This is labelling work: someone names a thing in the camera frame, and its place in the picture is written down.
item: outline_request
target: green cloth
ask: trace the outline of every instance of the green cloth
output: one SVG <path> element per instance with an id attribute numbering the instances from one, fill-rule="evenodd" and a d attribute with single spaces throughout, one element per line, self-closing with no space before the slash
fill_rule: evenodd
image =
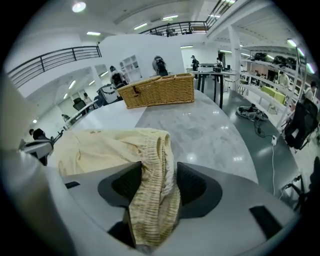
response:
<path id="1" fill-rule="evenodd" d="M 283 93 L 279 92 L 278 90 L 273 89 L 271 87 L 262 86 L 261 87 L 261 91 L 269 94 L 272 98 L 275 98 L 281 104 L 285 104 L 286 95 L 284 95 Z"/>

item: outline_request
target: gray floor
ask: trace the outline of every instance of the gray floor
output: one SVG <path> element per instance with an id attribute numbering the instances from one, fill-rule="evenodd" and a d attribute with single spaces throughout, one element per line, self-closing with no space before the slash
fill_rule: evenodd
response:
<path id="1" fill-rule="evenodd" d="M 205 85 L 204 93 L 213 100 L 214 90 L 212 86 Z M 240 105 L 251 105 L 240 94 L 231 91 L 223 93 L 222 110 L 229 116 L 239 133 L 241 134 L 254 163 L 259 185 L 269 193 L 273 193 L 273 165 L 272 165 L 272 144 L 271 138 L 261 138 L 255 133 L 254 123 L 246 118 L 236 114 L 237 107 Z M 261 129 L 266 135 L 278 135 L 277 129 L 269 122 L 261 122 Z M 298 167 L 292 153 L 286 142 L 281 137 L 274 147 L 274 186 L 275 196 L 281 195 L 281 189 L 294 177 L 298 172 Z"/>

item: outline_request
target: power adapter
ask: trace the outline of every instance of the power adapter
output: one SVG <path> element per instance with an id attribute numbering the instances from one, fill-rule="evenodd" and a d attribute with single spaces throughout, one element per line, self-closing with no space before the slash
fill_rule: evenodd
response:
<path id="1" fill-rule="evenodd" d="M 274 135 L 272 136 L 271 144 L 272 144 L 273 146 L 277 145 L 277 137 L 274 136 Z"/>

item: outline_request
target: basket latch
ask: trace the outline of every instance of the basket latch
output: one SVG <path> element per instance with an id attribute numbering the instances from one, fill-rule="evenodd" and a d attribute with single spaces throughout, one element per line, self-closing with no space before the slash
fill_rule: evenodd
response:
<path id="1" fill-rule="evenodd" d="M 137 97 L 138 95 L 139 95 L 139 91 L 137 91 L 137 89 L 136 89 L 136 87 L 135 86 L 133 86 L 133 90 L 134 90 L 134 93 L 135 93 L 135 95 L 134 95 L 134 97 Z"/>

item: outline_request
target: cream-colored garment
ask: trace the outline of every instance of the cream-colored garment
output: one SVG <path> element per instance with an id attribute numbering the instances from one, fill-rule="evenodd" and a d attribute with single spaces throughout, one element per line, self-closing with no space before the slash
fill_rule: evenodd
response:
<path id="1" fill-rule="evenodd" d="M 156 129 L 66 131 L 54 145 L 61 175 L 142 162 L 141 185 L 129 206 L 136 245 L 159 246 L 172 232 L 180 192 L 168 132 Z"/>

